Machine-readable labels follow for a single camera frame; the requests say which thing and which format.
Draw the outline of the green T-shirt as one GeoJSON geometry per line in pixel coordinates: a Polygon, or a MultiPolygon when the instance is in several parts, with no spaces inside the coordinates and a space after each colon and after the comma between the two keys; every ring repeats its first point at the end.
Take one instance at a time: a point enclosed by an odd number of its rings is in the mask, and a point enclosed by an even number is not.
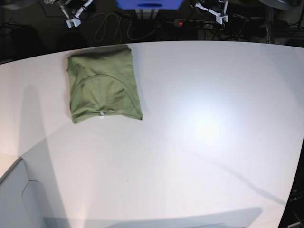
{"type": "Polygon", "coordinates": [[[127,45],[79,52],[67,58],[72,122],[122,115],[142,120],[140,99],[127,45]]]}

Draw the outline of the white power strip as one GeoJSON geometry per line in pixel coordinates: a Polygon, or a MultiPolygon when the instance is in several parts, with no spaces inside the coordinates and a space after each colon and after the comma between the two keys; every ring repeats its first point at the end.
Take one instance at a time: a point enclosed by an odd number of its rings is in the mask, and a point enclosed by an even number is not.
{"type": "Polygon", "coordinates": [[[204,20],[190,20],[190,19],[175,19],[173,21],[176,27],[194,28],[194,29],[209,29],[209,30],[222,30],[224,25],[218,24],[215,21],[204,20]]]}

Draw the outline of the blue plastic box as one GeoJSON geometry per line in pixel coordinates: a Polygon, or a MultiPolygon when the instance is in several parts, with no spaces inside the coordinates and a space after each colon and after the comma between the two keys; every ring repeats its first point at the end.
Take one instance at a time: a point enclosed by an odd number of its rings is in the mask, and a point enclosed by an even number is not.
{"type": "Polygon", "coordinates": [[[177,10],[183,0],[117,0],[117,5],[121,9],[163,9],[177,10]]]}

